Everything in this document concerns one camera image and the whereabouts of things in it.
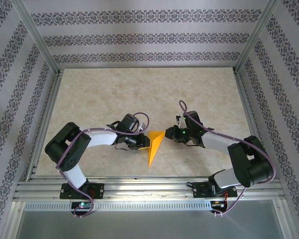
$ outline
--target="yellow plastic piece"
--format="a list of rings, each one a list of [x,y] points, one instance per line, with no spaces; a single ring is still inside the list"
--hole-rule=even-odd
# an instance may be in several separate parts
[[[149,131],[148,138],[150,139],[150,147],[148,151],[148,167],[150,167],[153,162],[155,154],[161,144],[161,141],[163,141],[164,136],[164,131]]]

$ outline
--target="patterned wallpaper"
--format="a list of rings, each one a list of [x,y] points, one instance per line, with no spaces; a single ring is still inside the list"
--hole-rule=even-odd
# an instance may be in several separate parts
[[[234,66],[267,0],[28,0],[60,68]]]
[[[279,3],[240,77],[299,232],[299,0]]]
[[[0,235],[53,75],[11,3],[0,0]]]

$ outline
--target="black mounting bracket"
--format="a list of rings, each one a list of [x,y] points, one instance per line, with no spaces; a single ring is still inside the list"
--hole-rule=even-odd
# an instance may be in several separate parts
[[[85,192],[93,199],[103,199],[104,183],[88,183],[81,191]],[[63,183],[60,192],[60,199],[87,199],[84,195],[75,191],[69,184]]]
[[[187,183],[186,186],[192,188],[194,198],[223,198],[225,192],[228,193],[229,198],[238,196],[237,189],[234,186],[219,189],[210,182]]]

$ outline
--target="purple cable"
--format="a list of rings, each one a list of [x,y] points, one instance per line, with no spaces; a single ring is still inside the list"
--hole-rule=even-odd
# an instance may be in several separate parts
[[[109,129],[109,128],[87,128],[87,129],[84,129],[84,130],[82,130],[80,133],[78,133],[78,134],[75,136],[75,138],[72,140],[72,142],[70,143],[70,145],[69,145],[69,146],[67,147],[67,149],[64,151],[62,157],[60,158],[59,162],[57,163],[57,165],[56,165],[55,168],[59,170],[60,174],[61,174],[62,177],[65,179],[65,181],[67,181],[67,183],[68,183],[68,184],[69,184],[75,191],[81,193],[82,195],[84,195],[85,197],[87,197],[87,198],[91,201],[91,204],[92,204],[92,205],[91,205],[90,210],[89,210],[87,213],[85,213],[85,214],[79,216],[79,218],[86,217],[87,215],[89,215],[89,214],[92,213],[92,211],[93,211],[93,209],[94,209],[94,200],[93,200],[93,198],[91,198],[89,195],[87,195],[86,193],[82,192],[80,189],[76,188],[76,187],[75,187],[75,186],[74,186],[74,185],[73,185],[73,184],[66,178],[65,174],[64,174],[63,171],[60,169],[60,165],[61,165],[61,163],[63,162],[64,158],[66,157],[66,155],[67,155],[68,152],[70,151],[70,149],[71,149],[71,147],[73,146],[73,144],[76,142],[76,140],[78,140],[78,138],[79,138],[79,137],[81,136],[81,134],[83,134],[83,133],[91,132],[91,131],[109,131],[109,132],[120,133],[120,134],[124,134],[124,135],[137,135],[137,134],[143,133],[143,132],[148,128],[148,126],[149,126],[149,117],[148,117],[148,115],[147,115],[146,113],[143,113],[143,112],[137,112],[137,113],[134,114],[134,116],[135,116],[135,115],[144,115],[144,116],[146,116],[146,118],[147,118],[147,125],[146,125],[146,127],[145,127],[143,130],[141,130],[141,131],[139,131],[139,132],[135,132],[135,133],[126,133],[126,132],[120,132],[120,131],[113,130],[113,129]],[[76,212],[76,210],[77,210],[78,208],[79,208],[79,207],[76,207],[76,208],[74,209],[74,212],[73,212],[74,217],[77,217],[77,215],[75,214],[75,212]]]
[[[222,133],[217,133],[217,132],[214,132],[206,127],[204,127],[201,123],[199,123],[198,121],[196,121],[194,118],[192,118],[188,113],[187,113],[187,105],[186,103],[183,101],[183,100],[180,100],[179,101],[179,105],[180,105],[180,108],[183,110],[184,114],[190,118],[193,122],[195,122],[197,125],[199,125],[201,128],[203,128],[204,130],[206,130],[207,132],[210,132],[210,133],[213,133],[215,135],[219,135],[219,136],[222,136],[224,138],[228,138],[228,139],[232,139],[232,140],[235,140],[235,141],[238,141],[238,142],[241,142],[241,143],[244,143],[252,148],[254,148],[256,151],[258,151],[259,153],[261,153],[267,160],[268,162],[270,163],[271,167],[272,167],[272,176],[265,180],[265,181],[262,181],[262,182],[259,182],[259,184],[262,184],[262,183],[269,183],[271,182],[274,178],[275,178],[275,175],[276,175],[276,169],[275,169],[275,166],[274,166],[274,163],[273,163],[273,160],[263,151],[261,150],[260,148],[258,148],[257,146],[245,141],[245,140],[242,140],[242,139],[239,139],[239,138],[234,138],[232,136],[228,136],[228,135],[225,135],[225,134],[222,134]],[[215,212],[218,212],[218,215],[223,215],[223,214],[226,214],[227,212],[229,212],[236,204],[237,202],[239,201],[239,199],[241,198],[242,194],[245,192],[246,188],[244,188],[241,192],[241,194],[239,195],[239,197],[237,197],[237,199],[235,200],[235,202],[231,205],[230,208],[228,208],[225,212],[221,212],[217,209],[213,209],[213,211]]]

